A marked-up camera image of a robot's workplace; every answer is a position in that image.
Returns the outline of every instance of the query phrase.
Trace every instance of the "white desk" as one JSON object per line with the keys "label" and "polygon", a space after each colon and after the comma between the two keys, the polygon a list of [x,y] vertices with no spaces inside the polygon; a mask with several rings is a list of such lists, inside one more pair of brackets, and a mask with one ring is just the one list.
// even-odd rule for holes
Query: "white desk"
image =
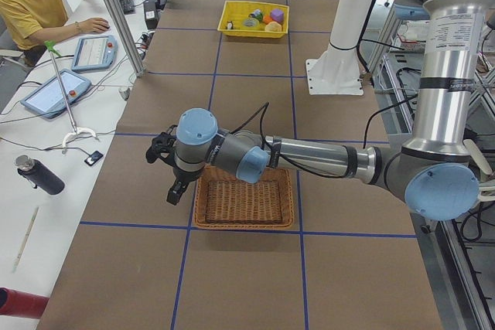
{"label": "white desk", "polygon": [[[107,34],[114,35],[119,48],[115,61],[110,69],[125,57],[125,50],[113,22],[110,20],[103,0],[83,0],[79,8],[70,17],[73,21],[84,21],[90,17],[108,19],[111,28]],[[129,28],[135,40],[146,31],[142,6],[136,8],[135,14],[126,16]],[[56,45],[62,55],[74,53],[77,38]],[[60,69],[70,68],[71,59],[57,60]],[[85,73],[92,83],[98,81],[109,70]],[[27,80],[44,83],[55,74],[53,65],[45,63],[34,69]],[[125,61],[115,75],[105,80],[98,92],[87,99],[73,105],[73,115],[77,124],[95,130],[97,133],[113,131],[120,118],[125,101],[122,100],[118,88],[131,85],[135,79],[131,64]],[[35,87],[21,87],[4,109],[8,112],[12,106]],[[21,104],[16,104],[12,112],[0,116],[0,121],[10,121],[22,117],[34,116]],[[61,144],[63,137],[72,131],[67,113],[52,120],[35,117],[24,121],[0,124],[0,137],[22,143],[24,145],[46,148]],[[107,154],[113,134],[101,135],[94,138],[82,139],[69,144],[77,146],[86,152],[93,151]],[[60,268],[65,259],[80,217],[86,207],[97,175],[104,158],[93,167],[84,163],[87,157],[82,151],[35,151],[12,145],[0,140],[0,287],[27,291],[33,294],[50,296]],[[41,189],[32,189],[31,185],[17,174],[14,166],[15,159],[20,155],[28,155],[39,159],[52,172],[65,182],[65,189],[59,195],[48,195]],[[39,207],[36,221],[32,226],[21,260],[15,272],[13,267],[22,241],[28,229],[33,212]],[[0,316],[0,328],[15,330],[31,330],[36,328],[38,321],[26,318]]]}

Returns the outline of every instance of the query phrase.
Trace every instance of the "purple toy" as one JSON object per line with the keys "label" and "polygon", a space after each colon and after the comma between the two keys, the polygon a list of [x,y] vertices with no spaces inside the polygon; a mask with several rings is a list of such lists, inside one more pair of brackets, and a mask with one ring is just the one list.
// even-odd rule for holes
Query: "purple toy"
{"label": "purple toy", "polygon": [[275,8],[270,12],[270,17],[280,24],[284,23],[284,12],[281,9]]}

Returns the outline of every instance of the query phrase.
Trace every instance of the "yellow basket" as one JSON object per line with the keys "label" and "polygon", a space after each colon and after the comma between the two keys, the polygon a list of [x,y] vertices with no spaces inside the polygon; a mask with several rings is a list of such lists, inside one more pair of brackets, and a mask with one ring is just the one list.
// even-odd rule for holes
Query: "yellow basket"
{"label": "yellow basket", "polygon": [[287,169],[265,169],[259,182],[246,183],[206,166],[196,185],[194,223],[207,230],[280,230],[294,222]]}
{"label": "yellow basket", "polygon": [[[265,31],[265,24],[260,22],[258,29],[241,29],[243,21],[249,17],[255,9],[260,9],[264,15],[270,15],[273,9],[284,12],[284,23],[281,32]],[[234,29],[227,29],[227,22],[232,21]],[[253,38],[282,38],[288,31],[288,6],[264,2],[242,2],[226,0],[224,11],[218,23],[218,31],[228,36],[247,36]]]}

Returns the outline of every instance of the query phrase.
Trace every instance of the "plastic bin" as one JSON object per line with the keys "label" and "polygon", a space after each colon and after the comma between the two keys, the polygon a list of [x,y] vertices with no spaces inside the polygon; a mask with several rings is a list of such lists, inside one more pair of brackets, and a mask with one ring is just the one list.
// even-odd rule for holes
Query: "plastic bin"
{"label": "plastic bin", "polygon": [[[284,22],[281,32],[265,31],[265,24],[260,22],[256,29],[241,29],[243,21],[247,19],[255,9],[260,9],[264,15],[270,15],[273,9],[281,9],[284,12]],[[227,23],[232,21],[233,29],[227,29]],[[228,36],[246,36],[253,38],[282,38],[288,32],[288,6],[264,2],[244,2],[226,0],[224,11],[218,23],[218,31]]]}

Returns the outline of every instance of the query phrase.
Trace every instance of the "thermos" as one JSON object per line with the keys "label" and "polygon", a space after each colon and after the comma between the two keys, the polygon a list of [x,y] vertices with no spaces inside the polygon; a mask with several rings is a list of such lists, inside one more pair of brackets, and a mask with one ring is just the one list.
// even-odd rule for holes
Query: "thermos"
{"label": "thermos", "polygon": [[65,184],[62,179],[54,175],[45,165],[35,158],[27,155],[21,155],[15,160],[17,172],[30,182],[34,183],[35,188],[48,192],[50,195],[61,193]]}

